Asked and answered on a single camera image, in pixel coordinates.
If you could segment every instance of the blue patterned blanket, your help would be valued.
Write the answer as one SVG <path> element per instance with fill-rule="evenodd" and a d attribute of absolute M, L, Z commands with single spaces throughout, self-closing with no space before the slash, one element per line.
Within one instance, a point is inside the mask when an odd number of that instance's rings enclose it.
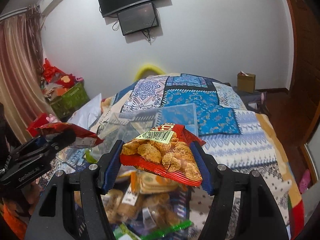
<path fill-rule="evenodd" d="M 103 116 L 108 120 L 112 113 L 131 112 L 163 106 L 194 103 L 198 132 L 206 141 L 203 146 L 207 154 L 215 157 L 231 169 L 249 173 L 258 170 L 270 187 L 286 224 L 289 222 L 287 198 L 291 181 L 283 181 L 276 161 L 275 150 L 267 140 L 254 112 L 247 111 L 240 97 L 233 89 L 213 79 L 189 74 L 168 74 L 141 79 L 117 93 L 111 101 L 109 112 Z M 55 170 L 62 168 L 68 172 L 79 171 L 87 166 L 83 152 L 77 151 L 66 162 L 55 160 L 55 168 L 45 178 L 42 185 Z M 212 198 L 201 189 L 194 189 L 190 203 L 180 203 L 194 223 L 189 228 L 189 238 L 197 239 L 208 215 Z M 235 194 L 234 209 L 230 219 L 228 237 L 234 235 L 238 217 L 240 195 Z M 184 239 L 180 233 L 170 238 Z"/>

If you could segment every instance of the pink curtain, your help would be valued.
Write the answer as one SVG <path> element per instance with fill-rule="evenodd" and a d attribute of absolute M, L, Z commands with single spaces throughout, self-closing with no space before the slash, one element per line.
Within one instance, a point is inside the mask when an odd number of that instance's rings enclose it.
<path fill-rule="evenodd" d="M 40 113 L 52 113 L 39 83 L 43 71 L 41 15 L 36 6 L 0 22 L 0 102 L 17 138 L 30 139 L 26 128 Z"/>

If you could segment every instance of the bag of chips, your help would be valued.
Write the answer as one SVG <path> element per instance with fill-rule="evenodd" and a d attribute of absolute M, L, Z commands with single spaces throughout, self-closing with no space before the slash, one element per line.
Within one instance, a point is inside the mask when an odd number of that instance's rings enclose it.
<path fill-rule="evenodd" d="M 193 141 L 201 146 L 205 144 L 184 125 L 165 123 L 124 144 L 120 161 L 123 165 L 198 187 L 202 177 L 189 147 Z"/>
<path fill-rule="evenodd" d="M 47 140 L 50 140 L 67 129 L 73 130 L 76 134 L 76 140 L 70 145 L 70 147 L 80 149 L 91 148 L 103 142 L 103 140 L 100 139 L 95 133 L 88 131 L 73 123 L 47 123 L 37 128 L 37 131 L 41 135 L 45 136 Z"/>

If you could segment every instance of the snack bag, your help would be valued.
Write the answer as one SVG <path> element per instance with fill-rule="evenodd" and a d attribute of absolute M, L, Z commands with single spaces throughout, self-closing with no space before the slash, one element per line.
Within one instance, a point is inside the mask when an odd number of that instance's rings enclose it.
<path fill-rule="evenodd" d="M 161 204 L 168 203 L 170 196 L 168 193 L 152 194 L 150 197 L 147 197 L 142 205 L 142 208 L 149 208 Z"/>
<path fill-rule="evenodd" d="M 149 172 L 141 171 L 137 177 L 141 194 L 170 192 L 179 186 L 179 183 L 174 180 L 163 178 Z"/>
<path fill-rule="evenodd" d="M 123 193 L 118 189 L 111 189 L 107 194 L 101 195 L 104 210 L 106 211 L 109 223 L 118 222 L 117 209 L 122 200 Z"/>
<path fill-rule="evenodd" d="M 124 223 L 120 224 L 114 231 L 116 240 L 140 240 L 140 238 L 131 232 Z"/>
<path fill-rule="evenodd" d="M 152 128 L 122 147 L 120 161 L 189 186 L 200 186 L 202 177 L 189 145 L 201 140 L 184 125 L 165 123 Z"/>
<path fill-rule="evenodd" d="M 144 195 L 132 191 L 131 188 L 130 184 L 116 211 L 122 222 L 136 219 L 144 201 Z"/>
<path fill-rule="evenodd" d="M 147 235 L 141 236 L 142 240 L 158 239 L 191 225 L 190 220 L 181 220 L 171 206 L 165 203 L 144 207 L 142 216 L 144 227 L 149 231 Z"/>
<path fill-rule="evenodd" d="M 76 134 L 76 140 L 70 145 L 74 148 L 91 148 L 102 143 L 103 140 L 100 139 L 95 133 L 88 131 L 78 125 L 65 122 L 55 122 L 47 123 L 43 126 L 37 128 L 37 131 L 46 136 L 47 140 L 50 140 L 54 136 L 58 135 L 66 129 L 72 129 Z"/>

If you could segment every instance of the metal screw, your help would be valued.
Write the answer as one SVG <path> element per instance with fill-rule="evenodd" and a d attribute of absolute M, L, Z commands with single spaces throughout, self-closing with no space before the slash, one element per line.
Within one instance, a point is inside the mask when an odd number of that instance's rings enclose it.
<path fill-rule="evenodd" d="M 252 176 L 254 176 L 254 177 L 259 177 L 259 176 L 260 176 L 259 171 L 252 171 L 251 174 L 252 174 Z"/>
<path fill-rule="evenodd" d="M 63 174 L 63 170 L 58 170 L 58 171 L 56 171 L 56 173 L 55 173 L 55 175 L 56 175 L 57 177 L 60 177 L 62 174 Z"/>
<path fill-rule="evenodd" d="M 91 171 L 94 171 L 96 168 L 98 168 L 98 165 L 97 165 L 97 164 L 91 164 L 91 165 L 89 166 L 89 170 L 91 170 Z"/>
<path fill-rule="evenodd" d="M 218 165 L 218 170 L 219 171 L 225 171 L 226 169 L 227 169 L 226 165 L 224 165 L 224 164 L 219 164 Z"/>

